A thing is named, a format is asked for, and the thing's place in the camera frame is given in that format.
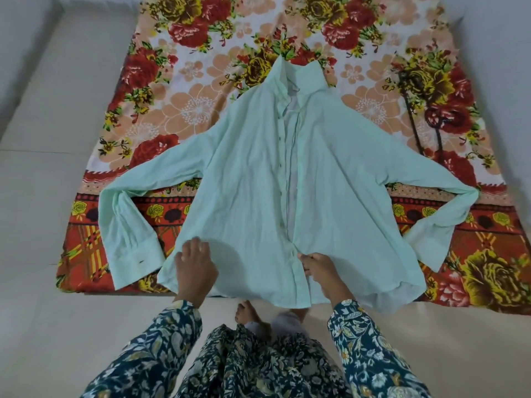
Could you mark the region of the person's left hand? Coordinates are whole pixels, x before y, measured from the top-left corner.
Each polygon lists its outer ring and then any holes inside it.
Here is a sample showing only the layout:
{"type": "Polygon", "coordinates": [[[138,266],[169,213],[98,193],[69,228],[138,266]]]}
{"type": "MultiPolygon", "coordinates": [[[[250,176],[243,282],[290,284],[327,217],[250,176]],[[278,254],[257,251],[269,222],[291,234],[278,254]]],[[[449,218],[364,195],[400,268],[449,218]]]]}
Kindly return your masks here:
{"type": "Polygon", "coordinates": [[[183,300],[199,309],[218,278],[211,261],[182,261],[181,251],[175,256],[177,292],[175,301],[183,300]]]}

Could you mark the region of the person's right hand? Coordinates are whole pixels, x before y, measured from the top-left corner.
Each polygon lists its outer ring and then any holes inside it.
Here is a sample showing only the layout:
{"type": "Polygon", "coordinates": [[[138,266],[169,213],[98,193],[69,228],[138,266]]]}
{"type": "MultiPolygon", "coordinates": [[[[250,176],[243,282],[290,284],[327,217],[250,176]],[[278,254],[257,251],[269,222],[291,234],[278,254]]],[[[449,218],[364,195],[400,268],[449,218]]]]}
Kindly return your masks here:
{"type": "Polygon", "coordinates": [[[320,253],[298,253],[304,273],[319,284],[323,295],[336,307],[343,301],[355,300],[354,294],[340,278],[335,264],[327,255],[320,253]]]}

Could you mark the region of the mint green long-sleeved shirt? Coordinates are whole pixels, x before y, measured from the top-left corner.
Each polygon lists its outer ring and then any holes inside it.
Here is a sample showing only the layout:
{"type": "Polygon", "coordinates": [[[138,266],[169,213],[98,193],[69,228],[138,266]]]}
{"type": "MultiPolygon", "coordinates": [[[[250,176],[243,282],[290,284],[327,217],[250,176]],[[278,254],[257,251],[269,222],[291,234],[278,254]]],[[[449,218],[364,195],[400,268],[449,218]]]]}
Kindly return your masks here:
{"type": "Polygon", "coordinates": [[[395,311],[426,290],[479,191],[413,151],[332,90],[317,62],[278,58],[206,132],[129,169],[99,194],[114,289],[158,271],[198,237],[219,272],[209,295],[282,308],[327,302],[297,255],[329,255],[358,301],[395,311]]]}

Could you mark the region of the person's right forearm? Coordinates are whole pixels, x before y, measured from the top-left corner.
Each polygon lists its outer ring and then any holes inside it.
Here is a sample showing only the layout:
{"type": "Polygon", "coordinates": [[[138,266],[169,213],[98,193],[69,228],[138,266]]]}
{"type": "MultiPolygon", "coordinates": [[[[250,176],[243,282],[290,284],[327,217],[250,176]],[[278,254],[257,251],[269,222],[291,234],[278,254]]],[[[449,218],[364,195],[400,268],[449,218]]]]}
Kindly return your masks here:
{"type": "Polygon", "coordinates": [[[432,398],[356,300],[335,305],[328,330],[353,398],[432,398]]]}

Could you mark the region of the person's left forearm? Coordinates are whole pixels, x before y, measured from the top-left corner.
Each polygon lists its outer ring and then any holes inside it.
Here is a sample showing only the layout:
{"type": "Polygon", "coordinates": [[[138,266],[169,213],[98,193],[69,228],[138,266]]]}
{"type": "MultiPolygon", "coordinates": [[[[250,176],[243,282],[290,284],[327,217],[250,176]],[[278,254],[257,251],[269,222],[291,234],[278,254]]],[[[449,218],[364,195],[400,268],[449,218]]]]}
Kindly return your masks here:
{"type": "Polygon", "coordinates": [[[198,308],[176,300],[129,341],[80,398],[170,398],[201,332],[198,308]]]}

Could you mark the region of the white trouser leg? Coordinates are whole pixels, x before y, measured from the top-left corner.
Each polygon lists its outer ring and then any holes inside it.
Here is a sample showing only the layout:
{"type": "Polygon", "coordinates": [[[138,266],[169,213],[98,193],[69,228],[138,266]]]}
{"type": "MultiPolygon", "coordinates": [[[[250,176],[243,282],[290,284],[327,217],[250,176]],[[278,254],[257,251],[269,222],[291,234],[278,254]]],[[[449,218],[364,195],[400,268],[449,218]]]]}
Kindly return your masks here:
{"type": "Polygon", "coordinates": [[[291,311],[282,312],[275,316],[271,323],[249,321],[245,328],[258,338],[268,341],[276,337],[294,336],[302,334],[309,338],[308,332],[303,328],[300,319],[291,311]]]}

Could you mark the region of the person's bare foot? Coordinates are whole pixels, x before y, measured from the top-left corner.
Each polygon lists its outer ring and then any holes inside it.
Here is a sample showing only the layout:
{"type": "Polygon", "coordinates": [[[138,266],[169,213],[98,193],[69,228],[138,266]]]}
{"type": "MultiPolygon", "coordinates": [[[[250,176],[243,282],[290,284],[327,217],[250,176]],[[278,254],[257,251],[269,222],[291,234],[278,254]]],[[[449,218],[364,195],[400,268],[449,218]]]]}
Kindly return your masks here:
{"type": "Polygon", "coordinates": [[[235,321],[238,325],[250,323],[261,324],[262,320],[249,300],[244,300],[237,305],[235,321]]]}

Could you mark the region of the dark blue floral dress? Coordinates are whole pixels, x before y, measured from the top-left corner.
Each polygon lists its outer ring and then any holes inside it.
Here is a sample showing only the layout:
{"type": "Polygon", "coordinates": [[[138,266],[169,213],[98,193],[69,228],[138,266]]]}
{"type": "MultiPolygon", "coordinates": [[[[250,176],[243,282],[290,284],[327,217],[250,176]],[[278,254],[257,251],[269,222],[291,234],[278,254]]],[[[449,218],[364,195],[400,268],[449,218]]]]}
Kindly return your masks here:
{"type": "Polygon", "coordinates": [[[302,333],[258,337],[222,325],[207,337],[174,398],[353,398],[342,369],[302,333]]]}

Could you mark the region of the floral bedsheet with red roses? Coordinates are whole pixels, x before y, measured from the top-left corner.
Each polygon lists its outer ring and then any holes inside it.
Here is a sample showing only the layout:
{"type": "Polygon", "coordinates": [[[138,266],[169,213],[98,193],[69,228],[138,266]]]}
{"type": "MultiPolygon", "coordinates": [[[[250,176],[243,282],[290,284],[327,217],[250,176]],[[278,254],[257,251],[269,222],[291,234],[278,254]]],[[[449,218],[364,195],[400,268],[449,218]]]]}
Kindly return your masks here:
{"type": "Polygon", "coordinates": [[[480,191],[419,297],[531,316],[531,243],[441,0],[141,0],[67,226],[56,287],[112,294],[98,195],[209,128],[282,57],[318,63],[342,100],[480,191]]]}

